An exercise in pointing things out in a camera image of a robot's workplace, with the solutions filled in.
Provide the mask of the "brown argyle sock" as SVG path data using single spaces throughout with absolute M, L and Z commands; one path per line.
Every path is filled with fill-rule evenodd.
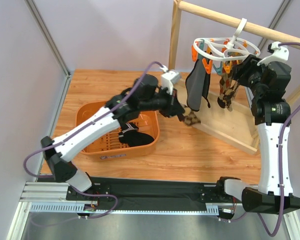
M 222 109 L 227 109 L 229 112 L 233 110 L 232 101 L 235 99 L 239 84 L 232 78 L 233 72 L 223 73 L 219 81 L 219 96 L 217 103 Z
M 183 123 L 186 126 L 192 126 L 195 124 L 200 124 L 201 120 L 197 117 L 194 111 L 192 111 L 188 106 L 184 105 Z

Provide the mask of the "black white-striped sock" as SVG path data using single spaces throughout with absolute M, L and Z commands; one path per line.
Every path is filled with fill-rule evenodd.
M 151 135 L 142 132 L 135 132 L 128 135 L 127 144 L 129 147 L 149 145 L 154 141 Z

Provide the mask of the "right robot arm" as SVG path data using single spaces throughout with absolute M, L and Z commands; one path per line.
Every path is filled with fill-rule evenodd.
M 283 98 L 291 67 L 280 61 L 263 63 L 250 54 L 232 69 L 232 77 L 252 92 L 251 112 L 260 140 L 261 172 L 253 187 L 235 177 L 223 177 L 224 192 L 241 201 L 246 212 L 284 214 L 300 209 L 289 176 L 288 138 L 291 107 Z

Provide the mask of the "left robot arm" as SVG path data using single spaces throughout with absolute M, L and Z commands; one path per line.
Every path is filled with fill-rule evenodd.
M 68 183 L 80 192 L 92 187 L 87 173 L 79 170 L 73 158 L 85 147 L 105 134 L 138 118 L 140 112 L 159 111 L 166 118 L 181 116 L 185 110 L 177 99 L 174 85 L 181 79 L 175 71 L 161 75 L 150 74 L 137 78 L 132 87 L 115 95 L 93 116 L 54 139 L 45 136 L 40 144 L 43 155 L 57 183 Z

